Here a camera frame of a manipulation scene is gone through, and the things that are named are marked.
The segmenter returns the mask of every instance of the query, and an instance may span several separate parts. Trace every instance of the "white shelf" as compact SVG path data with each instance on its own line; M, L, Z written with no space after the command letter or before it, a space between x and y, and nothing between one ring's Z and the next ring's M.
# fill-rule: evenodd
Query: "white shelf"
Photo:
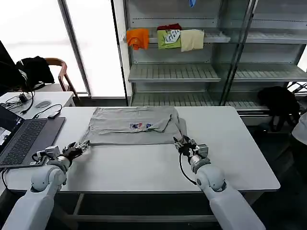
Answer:
M307 44L307 33L296 30L249 31L246 43Z
M158 35L157 35L157 28L148 28L149 29L149 43L158 43ZM224 35L219 30L214 29L204 29L204 28L197 28L200 30L204 30L205 37L203 42L204 43L228 43L230 41L230 37Z
M307 73L292 64L239 64L234 82L307 81Z
M131 106L214 106L206 92L134 93Z
M257 99L257 93L231 92L228 95L225 106L232 106L238 111L268 110Z
M129 82L219 82L210 64L134 64Z

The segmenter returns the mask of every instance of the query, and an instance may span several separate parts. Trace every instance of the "blue object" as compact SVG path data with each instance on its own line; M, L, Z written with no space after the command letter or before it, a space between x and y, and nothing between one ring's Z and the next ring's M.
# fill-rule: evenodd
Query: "blue object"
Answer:
M190 1L190 7L194 7L195 6L195 3L196 3L196 0L189 0Z

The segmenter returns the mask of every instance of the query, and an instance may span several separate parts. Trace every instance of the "power adapter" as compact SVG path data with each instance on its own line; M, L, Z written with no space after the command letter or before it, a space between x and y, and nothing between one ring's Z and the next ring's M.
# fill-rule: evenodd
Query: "power adapter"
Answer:
M18 97L21 103L25 103L28 100L24 93L20 94Z

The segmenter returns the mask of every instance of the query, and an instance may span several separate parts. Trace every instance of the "gray t-shirt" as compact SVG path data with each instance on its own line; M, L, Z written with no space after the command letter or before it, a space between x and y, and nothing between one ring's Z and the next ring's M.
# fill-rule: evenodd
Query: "gray t-shirt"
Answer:
M307 113L304 113L292 131L293 137L307 145Z
M91 145L172 144L187 135L186 124L171 106L96 108L81 139Z

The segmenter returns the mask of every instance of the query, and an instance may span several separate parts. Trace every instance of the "black bag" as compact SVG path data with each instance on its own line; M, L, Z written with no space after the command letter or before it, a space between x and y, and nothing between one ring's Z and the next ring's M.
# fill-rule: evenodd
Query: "black bag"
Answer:
M270 115L272 115L272 120L270 121L272 132L280 131L285 121L292 127L295 127L298 123L299 103L295 95L286 88L280 86L265 88L258 93L258 98L260 103L266 105L270 110ZM274 119L276 116L279 116L279 121L275 129Z
M27 86L31 89L39 82L54 83L49 65L42 57L24 58L16 63L16 67L27 74Z

